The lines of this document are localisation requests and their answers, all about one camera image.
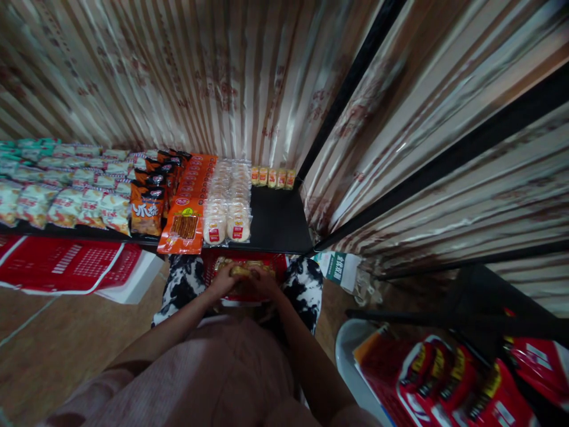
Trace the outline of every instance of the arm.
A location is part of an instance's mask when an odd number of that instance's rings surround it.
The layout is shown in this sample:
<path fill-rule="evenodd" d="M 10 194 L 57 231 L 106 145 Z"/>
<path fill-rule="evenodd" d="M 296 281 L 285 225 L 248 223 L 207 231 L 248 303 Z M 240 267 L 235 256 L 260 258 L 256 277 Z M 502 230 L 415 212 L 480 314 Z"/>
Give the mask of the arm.
<path fill-rule="evenodd" d="M 229 264 L 223 268 L 204 293 L 134 341 L 106 370 L 125 368 L 138 375 L 166 351 L 181 343 L 200 323 L 207 309 L 227 295 L 239 280 L 229 275 L 233 266 Z"/>
<path fill-rule="evenodd" d="M 290 364 L 298 377 L 314 418 L 327 426 L 343 408 L 356 404 L 350 390 L 316 338 L 302 322 L 289 299 L 263 269 L 252 267 L 259 279 L 251 282 L 279 311 L 290 345 Z"/>

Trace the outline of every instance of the spicy strip package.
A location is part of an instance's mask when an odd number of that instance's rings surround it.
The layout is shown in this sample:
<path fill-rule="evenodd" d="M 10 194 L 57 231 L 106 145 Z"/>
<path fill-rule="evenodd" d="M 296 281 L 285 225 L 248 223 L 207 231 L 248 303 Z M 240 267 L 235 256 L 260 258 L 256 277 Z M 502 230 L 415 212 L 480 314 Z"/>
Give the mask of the spicy strip package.
<path fill-rule="evenodd" d="M 178 192 L 172 199 L 168 221 L 162 232 L 159 253 L 199 254 L 203 241 L 203 202 L 216 156 L 192 154 Z"/>

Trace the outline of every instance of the metal pole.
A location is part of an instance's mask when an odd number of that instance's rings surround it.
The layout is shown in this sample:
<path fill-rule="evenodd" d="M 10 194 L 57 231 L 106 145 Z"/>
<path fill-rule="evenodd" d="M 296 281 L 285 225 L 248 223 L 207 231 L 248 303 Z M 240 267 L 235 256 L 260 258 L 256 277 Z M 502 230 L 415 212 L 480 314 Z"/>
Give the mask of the metal pole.
<path fill-rule="evenodd" d="M 486 150 L 569 101 L 569 63 L 470 131 L 385 196 L 321 240 L 313 256 L 444 178 Z"/>
<path fill-rule="evenodd" d="M 407 0 L 386 0 L 381 6 L 381 9 L 375 17 L 375 21 L 373 22 L 360 51 L 357 53 L 357 56 L 352 63 L 340 90 L 338 91 L 338 95 L 334 99 L 328 114 L 326 114 L 322 126 L 320 127 L 316 138 L 314 138 L 314 142 L 312 143 L 312 146 L 310 147 L 310 150 L 308 151 L 308 154 L 296 175 L 295 190 L 298 190 L 304 182 L 304 179 L 316 160 L 318 153 L 320 153 L 324 143 L 334 129 L 336 122 L 346 108 L 352 94 L 359 85 L 360 80 L 362 80 L 369 64 L 385 40 L 385 37 L 393 26 L 397 16 L 399 16 L 399 12 L 403 9 L 406 1 Z"/>

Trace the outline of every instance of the hand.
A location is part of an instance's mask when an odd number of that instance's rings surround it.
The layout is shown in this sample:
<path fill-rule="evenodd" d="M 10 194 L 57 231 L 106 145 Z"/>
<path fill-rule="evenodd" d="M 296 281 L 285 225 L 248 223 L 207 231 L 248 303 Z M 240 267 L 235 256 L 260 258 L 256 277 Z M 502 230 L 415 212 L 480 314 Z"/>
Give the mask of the hand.
<path fill-rule="evenodd" d="M 254 275 L 252 275 L 250 278 L 252 285 L 255 287 L 257 292 L 259 292 L 259 294 L 266 298 L 269 298 L 271 301 L 275 301 L 281 296 L 284 296 L 280 290 L 280 286 L 273 279 L 272 275 L 268 273 L 268 271 L 258 266 L 251 266 L 249 267 L 249 270 L 256 272 L 259 277 L 257 279 Z"/>
<path fill-rule="evenodd" d="M 223 267 L 213 278 L 211 285 L 207 287 L 206 292 L 212 296 L 214 302 L 230 293 L 235 284 L 242 279 L 240 276 L 231 277 L 229 275 L 231 269 L 236 265 L 237 263 L 230 263 Z"/>

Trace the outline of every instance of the green label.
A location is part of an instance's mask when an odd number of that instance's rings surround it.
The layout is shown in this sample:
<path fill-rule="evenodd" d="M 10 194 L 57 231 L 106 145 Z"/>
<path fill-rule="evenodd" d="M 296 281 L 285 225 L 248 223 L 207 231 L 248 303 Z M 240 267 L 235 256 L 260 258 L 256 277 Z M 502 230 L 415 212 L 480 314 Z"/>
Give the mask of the green label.
<path fill-rule="evenodd" d="M 326 275 L 328 279 L 336 284 L 340 284 L 342 281 L 342 274 L 344 272 L 344 264 L 346 262 L 346 254 L 336 253 L 330 262 L 328 267 L 328 274 Z"/>

